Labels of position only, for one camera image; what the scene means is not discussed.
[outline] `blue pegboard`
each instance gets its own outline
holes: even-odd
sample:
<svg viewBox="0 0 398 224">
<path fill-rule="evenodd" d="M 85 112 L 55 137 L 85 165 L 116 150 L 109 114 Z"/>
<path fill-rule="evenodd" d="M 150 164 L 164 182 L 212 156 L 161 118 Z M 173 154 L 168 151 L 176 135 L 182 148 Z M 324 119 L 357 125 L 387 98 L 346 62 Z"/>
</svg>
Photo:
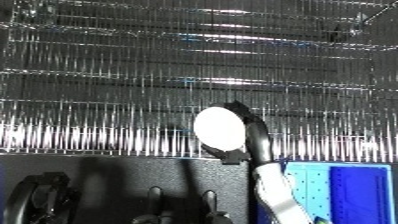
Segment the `blue pegboard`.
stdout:
<svg viewBox="0 0 398 224">
<path fill-rule="evenodd" d="M 312 219 L 322 217 L 334 224 L 395 224 L 388 165 L 291 162 L 285 175 L 296 200 Z M 373 218 L 359 219 L 362 215 Z"/>
</svg>

